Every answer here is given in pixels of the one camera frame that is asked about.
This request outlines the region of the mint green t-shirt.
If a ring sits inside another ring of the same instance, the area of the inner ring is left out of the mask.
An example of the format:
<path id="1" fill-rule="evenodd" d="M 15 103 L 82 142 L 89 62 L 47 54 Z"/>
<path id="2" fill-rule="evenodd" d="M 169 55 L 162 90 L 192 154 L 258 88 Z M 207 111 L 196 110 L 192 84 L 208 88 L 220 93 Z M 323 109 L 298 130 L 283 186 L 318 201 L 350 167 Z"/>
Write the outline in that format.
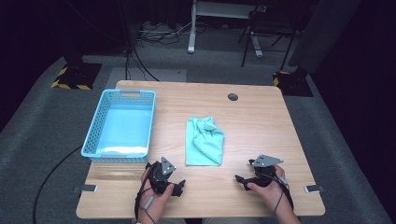
<path id="1" fill-rule="evenodd" d="M 212 117 L 190 118 L 186 123 L 185 163 L 194 166 L 220 166 L 224 133 Z"/>

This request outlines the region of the black folding stand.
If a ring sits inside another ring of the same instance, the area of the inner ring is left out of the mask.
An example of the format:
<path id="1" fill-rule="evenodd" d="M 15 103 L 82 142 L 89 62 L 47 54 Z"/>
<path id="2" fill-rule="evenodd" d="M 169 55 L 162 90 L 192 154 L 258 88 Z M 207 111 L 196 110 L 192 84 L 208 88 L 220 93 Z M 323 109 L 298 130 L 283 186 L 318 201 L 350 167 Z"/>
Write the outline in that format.
<path id="1" fill-rule="evenodd" d="M 297 10 L 293 7 L 276 7 L 265 4 L 257 4 L 247 14 L 247 26 L 240 35 L 238 42 L 241 42 L 246 35 L 243 59 L 241 66 L 245 66 L 249 45 L 254 45 L 253 38 L 255 36 L 276 36 L 275 45 L 282 37 L 289 37 L 287 49 L 280 69 L 284 68 L 286 60 L 289 56 L 290 49 L 294 37 L 297 33 L 297 27 L 301 21 L 301 16 L 297 14 Z"/>

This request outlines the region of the white desk frame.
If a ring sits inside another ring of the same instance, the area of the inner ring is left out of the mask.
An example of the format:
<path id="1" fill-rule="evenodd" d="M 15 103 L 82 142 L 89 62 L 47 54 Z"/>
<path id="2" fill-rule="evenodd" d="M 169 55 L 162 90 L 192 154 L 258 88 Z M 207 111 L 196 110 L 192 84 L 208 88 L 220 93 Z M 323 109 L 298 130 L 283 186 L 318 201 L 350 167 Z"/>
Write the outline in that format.
<path id="1" fill-rule="evenodd" d="M 191 7 L 191 31 L 187 52 L 189 54 L 195 52 L 196 22 L 199 16 L 247 19 L 248 13 L 253 9 L 254 6 L 251 5 L 193 0 Z"/>

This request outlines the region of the person's left hand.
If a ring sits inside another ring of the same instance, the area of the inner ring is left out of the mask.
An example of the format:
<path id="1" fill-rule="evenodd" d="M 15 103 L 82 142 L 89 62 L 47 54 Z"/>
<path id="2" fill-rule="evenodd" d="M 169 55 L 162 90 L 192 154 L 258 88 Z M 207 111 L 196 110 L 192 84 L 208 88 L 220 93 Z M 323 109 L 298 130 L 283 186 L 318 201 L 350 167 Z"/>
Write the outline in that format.
<path id="1" fill-rule="evenodd" d="M 137 218 L 154 217 L 160 219 L 163 216 L 167 202 L 172 196 L 175 185 L 169 185 L 163 194 L 158 195 L 152 190 L 149 181 L 146 179 L 148 172 L 149 170 L 146 169 L 141 176 L 143 189 L 141 190 Z"/>

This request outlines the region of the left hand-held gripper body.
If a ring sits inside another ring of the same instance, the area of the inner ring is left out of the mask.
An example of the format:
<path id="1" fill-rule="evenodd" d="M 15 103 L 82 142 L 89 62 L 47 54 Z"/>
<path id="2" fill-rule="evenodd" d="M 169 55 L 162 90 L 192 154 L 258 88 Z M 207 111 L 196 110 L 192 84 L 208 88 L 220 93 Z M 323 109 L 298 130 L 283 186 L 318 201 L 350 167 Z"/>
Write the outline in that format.
<path id="1" fill-rule="evenodd" d="M 176 167 L 165 157 L 162 157 L 160 161 L 148 163 L 146 167 L 148 168 L 148 181 L 152 190 L 157 194 L 163 194 L 167 187 L 171 185 L 168 178 L 176 170 Z"/>

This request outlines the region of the black yellow-striped stand base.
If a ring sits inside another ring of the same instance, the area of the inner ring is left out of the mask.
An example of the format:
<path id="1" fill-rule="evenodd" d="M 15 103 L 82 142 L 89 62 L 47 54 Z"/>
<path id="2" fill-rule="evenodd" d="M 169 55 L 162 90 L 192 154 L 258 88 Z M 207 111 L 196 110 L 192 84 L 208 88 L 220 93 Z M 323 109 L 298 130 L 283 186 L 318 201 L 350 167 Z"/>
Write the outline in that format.
<path id="1" fill-rule="evenodd" d="M 278 87 L 284 96 L 312 97 L 309 84 L 305 78 L 299 78 L 293 73 L 277 71 L 273 73 L 274 85 Z"/>
<path id="2" fill-rule="evenodd" d="M 66 64 L 51 84 L 52 88 L 92 90 L 93 83 L 99 74 L 100 63 L 84 63 L 80 67 Z"/>

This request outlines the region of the grey curtain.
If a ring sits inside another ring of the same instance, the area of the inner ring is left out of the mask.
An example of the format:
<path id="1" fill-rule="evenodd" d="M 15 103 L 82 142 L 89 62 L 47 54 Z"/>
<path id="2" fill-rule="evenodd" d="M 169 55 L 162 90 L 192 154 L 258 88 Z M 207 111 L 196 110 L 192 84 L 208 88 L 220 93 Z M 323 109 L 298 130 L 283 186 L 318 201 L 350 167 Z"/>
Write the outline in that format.
<path id="1" fill-rule="evenodd" d="M 319 0 L 288 66 L 316 73 L 347 28 L 361 0 Z"/>

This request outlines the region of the black stand pole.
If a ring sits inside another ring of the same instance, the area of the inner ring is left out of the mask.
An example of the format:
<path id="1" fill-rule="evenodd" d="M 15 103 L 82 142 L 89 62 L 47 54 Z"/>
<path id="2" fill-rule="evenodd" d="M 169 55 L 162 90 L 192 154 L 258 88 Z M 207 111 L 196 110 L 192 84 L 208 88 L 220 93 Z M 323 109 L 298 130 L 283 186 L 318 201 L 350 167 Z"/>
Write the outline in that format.
<path id="1" fill-rule="evenodd" d="M 135 15 L 133 0 L 118 0 L 121 24 L 124 33 L 125 56 L 129 58 L 139 31 L 139 22 Z"/>

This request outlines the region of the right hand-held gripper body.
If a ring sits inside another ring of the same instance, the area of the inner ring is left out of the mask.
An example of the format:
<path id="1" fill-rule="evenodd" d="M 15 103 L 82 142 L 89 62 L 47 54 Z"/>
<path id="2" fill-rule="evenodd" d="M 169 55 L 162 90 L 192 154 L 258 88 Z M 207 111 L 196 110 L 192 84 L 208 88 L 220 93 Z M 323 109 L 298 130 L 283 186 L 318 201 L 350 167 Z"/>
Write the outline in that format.
<path id="1" fill-rule="evenodd" d="M 254 169 L 255 177 L 257 177 L 255 184 L 263 188 L 267 187 L 275 179 L 275 166 L 283 161 L 283 159 L 263 154 L 259 155 L 255 159 L 255 164 L 251 165 Z"/>

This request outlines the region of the light blue plastic basket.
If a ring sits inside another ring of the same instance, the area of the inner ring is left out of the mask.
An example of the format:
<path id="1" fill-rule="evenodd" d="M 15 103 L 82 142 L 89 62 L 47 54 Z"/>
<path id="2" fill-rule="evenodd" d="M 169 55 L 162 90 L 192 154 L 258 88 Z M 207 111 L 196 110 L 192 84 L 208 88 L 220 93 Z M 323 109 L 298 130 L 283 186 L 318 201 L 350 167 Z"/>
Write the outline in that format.
<path id="1" fill-rule="evenodd" d="M 147 162 L 155 103 L 155 91 L 104 90 L 80 154 L 92 162 Z"/>

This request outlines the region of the person's right hand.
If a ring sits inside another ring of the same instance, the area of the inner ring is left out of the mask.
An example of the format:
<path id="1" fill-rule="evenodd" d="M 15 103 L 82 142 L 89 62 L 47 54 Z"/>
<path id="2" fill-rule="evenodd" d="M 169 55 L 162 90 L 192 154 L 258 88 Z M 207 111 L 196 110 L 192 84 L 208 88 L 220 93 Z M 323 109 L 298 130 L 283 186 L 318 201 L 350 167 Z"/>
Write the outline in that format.
<path id="1" fill-rule="evenodd" d="M 283 189 L 275 181 L 265 188 L 254 183 L 248 183 L 247 186 L 263 199 L 264 204 L 274 213 L 274 215 L 276 215 L 277 208 L 291 208 L 289 200 L 285 196 Z"/>

